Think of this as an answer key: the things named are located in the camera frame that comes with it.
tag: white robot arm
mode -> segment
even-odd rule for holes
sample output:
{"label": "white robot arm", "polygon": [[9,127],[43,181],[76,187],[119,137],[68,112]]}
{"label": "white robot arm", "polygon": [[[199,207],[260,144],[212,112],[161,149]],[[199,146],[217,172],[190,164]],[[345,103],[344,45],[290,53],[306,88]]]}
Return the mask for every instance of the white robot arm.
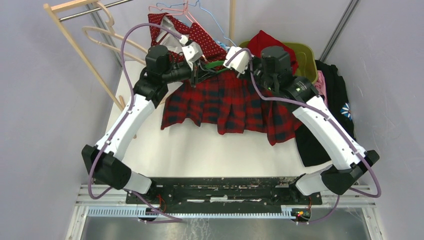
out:
{"label": "white robot arm", "polygon": [[[198,48],[198,45],[192,45],[191,47]],[[264,49],[262,51],[267,57],[262,56],[262,59],[256,59],[258,64],[255,69],[247,70],[247,66],[251,61],[249,61],[249,56],[245,54],[239,54],[228,67],[249,77],[250,74],[253,74],[255,81],[259,85],[273,90],[276,95],[286,99],[303,101],[308,106],[318,109],[328,116],[324,118],[307,107],[297,105],[287,107],[296,118],[310,129],[333,162],[329,167],[298,177],[293,185],[303,196],[326,190],[341,195],[367,171],[358,155],[365,158],[371,166],[379,159],[379,156],[375,151],[367,152],[343,130],[308,79],[291,75],[291,69],[288,69],[290,68],[290,60],[287,58],[287,52],[278,47],[270,48],[272,49]],[[230,49],[227,60],[224,63],[225,66],[237,50],[239,49],[235,47]],[[191,64],[186,62],[178,66],[178,68],[165,73],[157,71],[157,69],[162,69],[163,62],[160,60],[166,59],[168,57],[167,54],[168,50],[164,46],[155,46],[149,50],[146,56],[147,76],[149,77],[145,76],[145,71],[141,73],[140,80],[134,87],[134,102],[131,110],[128,104],[111,130],[94,147],[86,145],[82,150],[82,156],[88,171],[90,171],[96,156],[100,156],[100,166],[96,167],[93,177],[116,189],[132,190],[141,194],[149,191],[152,180],[131,171],[121,160],[124,158],[131,139],[141,124],[155,110],[168,91],[167,83],[185,79],[190,79],[192,84],[200,82],[198,78],[199,63],[197,60],[202,55],[201,50],[197,49],[196,57],[189,58]],[[274,69],[279,69],[279,72],[276,73],[270,70],[267,66],[268,64],[276,66]],[[116,130],[125,115],[127,115],[125,121]],[[330,119],[335,122],[337,127],[342,129],[341,132],[336,129]],[[357,152],[351,150],[351,146],[346,139],[357,149]]]}

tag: pink hanger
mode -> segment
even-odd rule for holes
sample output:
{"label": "pink hanger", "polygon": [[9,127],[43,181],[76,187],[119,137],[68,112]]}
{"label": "pink hanger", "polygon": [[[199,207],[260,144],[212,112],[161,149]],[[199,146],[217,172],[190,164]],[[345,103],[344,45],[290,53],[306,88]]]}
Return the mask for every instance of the pink hanger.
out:
{"label": "pink hanger", "polygon": [[191,23],[196,23],[200,26],[203,31],[205,31],[208,35],[210,35],[203,26],[196,20],[196,18],[189,12],[189,0],[183,0],[183,8],[182,9],[176,9],[176,8],[169,8],[169,7],[157,7],[150,5],[148,6],[149,12],[151,11],[151,8],[157,9],[162,12],[162,10],[170,10],[175,12],[181,12],[181,13],[169,13],[167,16],[177,16],[177,15],[184,15]]}

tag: pink clothing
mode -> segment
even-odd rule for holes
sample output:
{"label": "pink clothing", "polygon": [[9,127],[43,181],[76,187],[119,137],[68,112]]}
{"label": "pink clothing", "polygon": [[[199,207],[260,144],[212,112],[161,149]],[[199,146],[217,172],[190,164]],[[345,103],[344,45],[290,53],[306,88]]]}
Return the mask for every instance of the pink clothing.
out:
{"label": "pink clothing", "polygon": [[318,80],[313,85],[318,90],[319,95],[324,96],[324,103],[328,107],[329,105],[327,103],[326,79],[324,78],[322,71],[318,71]]}

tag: clothes hanger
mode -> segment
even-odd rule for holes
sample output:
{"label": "clothes hanger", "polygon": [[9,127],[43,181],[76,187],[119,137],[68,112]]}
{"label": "clothes hanger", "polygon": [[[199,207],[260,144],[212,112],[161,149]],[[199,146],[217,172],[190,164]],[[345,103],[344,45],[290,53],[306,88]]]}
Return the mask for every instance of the clothes hanger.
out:
{"label": "clothes hanger", "polygon": [[[167,8],[172,8],[172,7],[175,7],[175,6],[180,6],[180,5],[183,5],[184,3],[179,3],[179,4],[172,4],[172,5],[170,5],[170,6],[168,6],[168,5],[166,5],[165,3],[163,3],[163,2],[158,2],[158,3],[156,3],[156,7],[158,7],[158,5],[164,5],[165,7],[167,7]],[[201,9],[201,10],[203,10],[203,11],[205,11],[205,12],[207,12],[211,17],[212,17],[212,19],[215,21],[215,23],[216,23],[216,25],[218,25],[218,28],[219,28],[219,30],[221,30],[221,33],[222,33],[222,36],[223,36],[223,38],[224,39],[226,39],[226,40],[229,40],[234,46],[237,46],[234,42],[233,42],[233,40],[231,40],[230,38],[228,38],[228,37],[226,37],[225,36],[225,33],[224,33],[224,30],[223,30],[223,28],[220,26],[220,24],[218,23],[218,21],[217,21],[217,19],[214,17],[214,15],[210,12],[210,11],[208,11],[208,10],[206,10],[205,8],[203,8],[202,6],[201,6],[201,2],[200,2],[200,0],[197,0],[196,1],[196,3],[195,4],[190,4],[190,3],[187,3],[188,5],[190,5],[190,6],[193,6],[193,7],[196,7],[197,6],[197,4],[198,4],[198,6],[199,6],[199,8]]]}
{"label": "clothes hanger", "polygon": [[[105,47],[107,49],[110,49],[110,50],[112,50],[114,52],[120,53],[121,52],[121,49],[120,48],[117,48],[116,46],[112,46],[112,45],[109,45],[108,43],[99,41],[99,40],[95,39],[94,37],[90,36],[89,32],[96,32],[96,33],[101,33],[101,34],[109,35],[112,38],[115,38],[115,39],[118,39],[118,40],[121,40],[121,41],[124,39],[124,37],[122,35],[117,34],[115,32],[115,30],[114,30],[114,27],[113,26],[115,24],[115,20],[114,20],[114,18],[112,16],[111,12],[109,11],[109,9],[106,8],[105,5],[103,5],[101,2],[94,2],[93,4],[96,7],[102,9],[104,11],[104,13],[106,14],[107,20],[105,21],[105,23],[106,23],[107,29],[103,29],[103,28],[100,28],[100,27],[94,27],[94,26],[83,26],[82,27],[82,32],[84,33],[84,35],[90,41],[94,42],[95,44],[98,44],[98,45],[100,45],[102,47]],[[147,54],[148,50],[145,47],[139,45],[138,43],[136,43],[136,42],[134,42],[134,41],[132,41],[130,39],[127,39],[126,42],[128,44],[132,45],[133,47],[135,47],[136,49],[138,49],[138,50],[142,51],[143,53]],[[126,57],[129,57],[129,58],[131,58],[131,59],[133,59],[133,60],[135,60],[135,61],[137,61],[137,62],[139,62],[139,63],[141,63],[143,65],[146,65],[146,61],[145,60],[143,60],[143,59],[141,59],[141,58],[139,58],[139,57],[137,57],[137,56],[135,56],[135,55],[133,55],[131,53],[128,53],[128,52],[124,51],[123,54]]]}
{"label": "clothes hanger", "polygon": [[177,15],[184,15],[191,23],[196,22],[199,24],[196,19],[193,17],[193,15],[189,12],[189,0],[184,0],[183,3],[178,4],[178,6],[183,5],[184,7],[182,9],[177,8],[171,8],[171,7],[161,7],[159,8],[157,5],[148,6],[148,11],[152,13],[152,8],[157,9],[162,12],[162,10],[169,10],[174,12],[180,12],[180,13],[168,13],[166,16],[177,16]]}
{"label": "clothes hanger", "polygon": [[[158,4],[162,4],[162,5],[164,5],[165,7],[162,7],[162,8],[159,8],[158,7]],[[171,8],[171,7],[174,7],[174,6],[181,6],[181,5],[184,5],[184,8],[183,8],[183,10],[181,10],[181,9],[175,9],[175,8]],[[200,26],[200,28],[203,30],[203,31],[205,31],[209,36],[211,36],[210,34],[209,34],[209,32],[207,32],[206,30],[205,30],[205,28],[196,20],[196,18],[190,13],[190,11],[189,11],[189,5],[190,6],[196,6],[197,5],[197,3],[195,4],[195,5],[193,5],[193,4],[190,4],[189,3],[189,0],[184,0],[184,2],[183,3],[179,3],[179,4],[174,4],[174,5],[171,5],[171,6],[167,6],[166,4],[164,4],[164,3],[161,3],[161,2],[158,2],[158,3],[156,3],[156,6],[149,6],[149,11],[150,11],[150,8],[155,8],[155,9],[158,9],[159,11],[162,11],[162,10],[171,10],[171,11],[177,11],[177,12],[181,12],[182,11],[182,13],[174,13],[174,14],[167,14],[167,16],[173,16],[173,15],[185,15],[185,17],[191,22],[191,23],[196,23],[196,24],[198,24],[199,26]]]}

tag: metal rod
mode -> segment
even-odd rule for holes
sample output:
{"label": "metal rod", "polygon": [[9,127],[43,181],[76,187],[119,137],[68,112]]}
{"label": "metal rod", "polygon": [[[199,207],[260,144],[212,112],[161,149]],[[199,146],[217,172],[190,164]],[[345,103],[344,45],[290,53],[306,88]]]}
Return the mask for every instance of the metal rod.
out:
{"label": "metal rod", "polygon": [[342,33],[343,29],[346,26],[346,23],[349,21],[353,11],[357,7],[360,0],[350,0],[349,5],[347,5],[346,10],[343,13],[343,16],[341,16],[340,21],[338,22],[337,26],[334,29],[334,32],[332,33],[327,45],[324,48],[324,51],[322,51],[321,57],[319,57],[319,60],[321,62],[325,62],[327,57],[329,56],[331,50],[333,49],[334,45],[336,44],[337,39],[339,39],[340,34]]}
{"label": "metal rod", "polygon": [[[87,4],[85,5],[85,7],[87,8],[87,10],[92,10],[95,8],[93,4]],[[103,21],[102,17],[100,16],[98,12],[92,12],[90,16],[96,27],[104,29],[104,30],[108,30],[108,27],[106,26],[105,22]],[[106,35],[102,32],[100,34],[103,37],[103,40],[105,43],[107,43],[110,46],[116,47],[116,44],[110,35]],[[121,57],[119,53],[114,50],[110,50],[110,51],[113,54],[113,58],[115,59],[116,63],[122,68]]]}
{"label": "metal rod", "polygon": [[[121,0],[121,1],[116,1],[116,2],[112,2],[112,3],[106,4],[104,6],[106,8],[110,8],[110,7],[113,7],[113,6],[124,4],[124,3],[127,3],[127,2],[131,2],[131,1],[132,0]],[[65,17],[59,18],[59,22],[63,22],[63,21],[69,20],[69,19],[80,17],[80,16],[83,16],[83,15],[86,15],[86,14],[91,14],[91,13],[97,12],[99,10],[101,10],[101,8],[100,7],[96,7],[96,8],[93,8],[91,10],[82,11],[82,12],[79,12],[79,13],[76,13],[76,14],[73,14],[73,15],[70,15],[70,16],[65,16]]]}

